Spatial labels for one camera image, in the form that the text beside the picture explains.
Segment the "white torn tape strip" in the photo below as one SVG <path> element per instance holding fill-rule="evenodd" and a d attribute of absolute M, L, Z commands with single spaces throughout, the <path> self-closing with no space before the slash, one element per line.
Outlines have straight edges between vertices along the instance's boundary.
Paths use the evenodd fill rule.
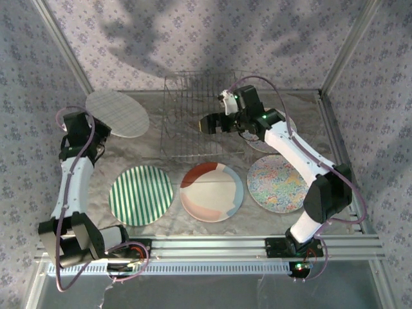
<path fill-rule="evenodd" d="M 106 293 L 114 287 L 115 283 L 116 283 L 116 279 L 112 278 L 110 284 L 108 284 L 108 286 L 105 287 L 105 289 L 103 291 L 103 294 L 102 294 L 102 298 L 101 298 L 99 304 L 97 305 L 97 309 L 103 309 L 103 306 L 104 306 L 104 303 L 105 303 Z"/>

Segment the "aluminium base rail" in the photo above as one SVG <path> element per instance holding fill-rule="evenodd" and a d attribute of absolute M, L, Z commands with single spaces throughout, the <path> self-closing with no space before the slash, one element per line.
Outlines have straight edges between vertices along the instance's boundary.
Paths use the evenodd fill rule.
<path fill-rule="evenodd" d="M 153 261 L 263 261 L 267 259 L 266 238 L 281 236 L 142 236 L 152 239 Z M 386 257 L 375 234 L 324 235 L 323 257 L 336 261 L 382 260 Z M 302 260 L 303 258 L 278 258 Z"/>

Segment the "grey plaid plate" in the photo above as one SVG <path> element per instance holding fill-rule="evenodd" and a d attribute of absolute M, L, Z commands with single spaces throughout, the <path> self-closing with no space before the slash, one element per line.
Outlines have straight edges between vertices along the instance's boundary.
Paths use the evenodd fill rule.
<path fill-rule="evenodd" d="M 122 138 L 137 138 L 149 129 L 146 109 L 135 99 L 118 91 L 98 90 L 86 98 L 86 109 Z"/>

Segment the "aluminium frame post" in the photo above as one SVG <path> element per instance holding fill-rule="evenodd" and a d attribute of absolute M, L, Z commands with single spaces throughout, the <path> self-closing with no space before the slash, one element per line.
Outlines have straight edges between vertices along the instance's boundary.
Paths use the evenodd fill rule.
<path fill-rule="evenodd" d="M 336 60 L 334 61 L 323 82 L 323 85 L 319 90 L 321 98 L 329 95 L 332 92 L 333 87 L 339 80 L 339 77 L 344 71 L 345 66 L 355 52 L 358 43 L 368 29 L 382 2 L 383 0 L 366 0 L 364 2 L 364 5 L 361 7 L 358 16 L 354 20 L 353 26 L 349 31 L 348 36 L 345 38 L 342 47 L 337 54 Z"/>
<path fill-rule="evenodd" d="M 71 48 L 64 32 L 61 30 L 58 20 L 54 17 L 50 7 L 47 4 L 47 0 L 30 0 L 34 5 L 35 9 L 39 13 L 46 29 L 51 35 L 54 43 L 58 47 L 64 60 L 67 62 L 68 67 L 75 76 L 76 81 L 79 83 L 83 92 L 86 95 L 94 92 L 93 86 L 91 85 L 86 72 L 77 60 L 75 52 Z"/>

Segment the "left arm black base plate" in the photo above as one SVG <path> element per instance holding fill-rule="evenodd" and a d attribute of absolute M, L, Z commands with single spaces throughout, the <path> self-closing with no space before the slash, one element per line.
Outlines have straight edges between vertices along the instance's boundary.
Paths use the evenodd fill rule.
<path fill-rule="evenodd" d="M 130 239 L 119 245 L 106 249 L 102 258 L 107 259 L 145 259 L 150 256 L 152 239 Z"/>

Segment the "vivid colourful squiggle plate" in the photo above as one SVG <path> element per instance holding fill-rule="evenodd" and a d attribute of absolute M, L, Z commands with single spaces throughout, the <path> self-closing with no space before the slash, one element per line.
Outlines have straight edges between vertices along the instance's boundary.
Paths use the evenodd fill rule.
<path fill-rule="evenodd" d="M 301 209 L 308 192 L 308 186 L 297 170 L 275 154 L 252 164 L 247 174 L 247 187 L 259 206 L 278 214 Z"/>

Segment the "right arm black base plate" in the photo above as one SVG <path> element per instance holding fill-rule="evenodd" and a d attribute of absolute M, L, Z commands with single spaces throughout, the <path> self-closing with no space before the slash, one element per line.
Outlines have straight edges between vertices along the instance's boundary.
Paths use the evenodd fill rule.
<path fill-rule="evenodd" d="M 323 246 L 318 239 L 306 243 L 296 243 L 290 238 L 266 238 L 265 251 L 267 258 L 304 258 L 308 252 L 316 257 L 323 257 Z"/>

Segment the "pastel colourful squiggle plate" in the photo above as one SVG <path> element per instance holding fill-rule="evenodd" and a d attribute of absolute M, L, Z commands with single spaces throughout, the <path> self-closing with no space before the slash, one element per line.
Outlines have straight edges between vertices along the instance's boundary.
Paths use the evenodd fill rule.
<path fill-rule="evenodd" d="M 285 112 L 278 111 L 286 119 Z M 290 125 L 293 131 L 297 132 L 297 126 L 295 122 L 290 118 Z M 279 152 L 273 147 L 267 145 L 266 143 L 260 141 L 256 135 L 250 134 L 248 131 L 241 133 L 241 137 L 244 138 L 246 143 L 253 149 L 260 151 L 262 153 L 268 153 L 277 155 Z"/>

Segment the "aluminium back rail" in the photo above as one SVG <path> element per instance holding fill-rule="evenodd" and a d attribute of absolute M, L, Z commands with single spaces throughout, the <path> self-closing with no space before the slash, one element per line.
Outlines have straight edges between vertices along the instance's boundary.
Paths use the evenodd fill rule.
<path fill-rule="evenodd" d="M 189 94 L 189 96 L 196 96 L 196 97 L 217 97 L 220 94 L 220 91 L 211 91 L 211 90 L 203 90 L 203 91 L 195 91 L 195 90 L 146 90 L 146 91 L 137 91 L 137 90 L 117 90 L 119 93 L 123 93 L 125 95 L 129 96 L 138 96 L 138 95 L 163 95 L 164 93 L 170 93 L 170 94 L 181 94 L 183 93 L 184 95 L 186 93 Z M 281 95 L 291 95 L 291 94 L 299 94 L 299 95 L 315 95 L 315 94 L 320 94 L 319 89 L 279 89 L 278 92 Z"/>

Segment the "red blue colour block plate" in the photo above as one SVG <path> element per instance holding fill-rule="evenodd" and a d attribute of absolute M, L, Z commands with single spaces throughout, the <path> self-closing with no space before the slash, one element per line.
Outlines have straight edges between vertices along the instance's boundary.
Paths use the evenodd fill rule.
<path fill-rule="evenodd" d="M 241 207 L 243 182 L 229 166 L 207 162 L 193 167 L 180 184 L 180 201 L 193 218 L 217 223 L 232 217 Z"/>

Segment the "green white striped plate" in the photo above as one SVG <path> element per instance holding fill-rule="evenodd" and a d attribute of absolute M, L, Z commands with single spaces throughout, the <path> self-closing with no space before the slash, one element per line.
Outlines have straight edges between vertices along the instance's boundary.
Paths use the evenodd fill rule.
<path fill-rule="evenodd" d="M 160 219 L 173 202 L 170 177 L 158 167 L 139 165 L 120 174 L 109 192 L 109 208 L 125 225 L 141 227 Z"/>

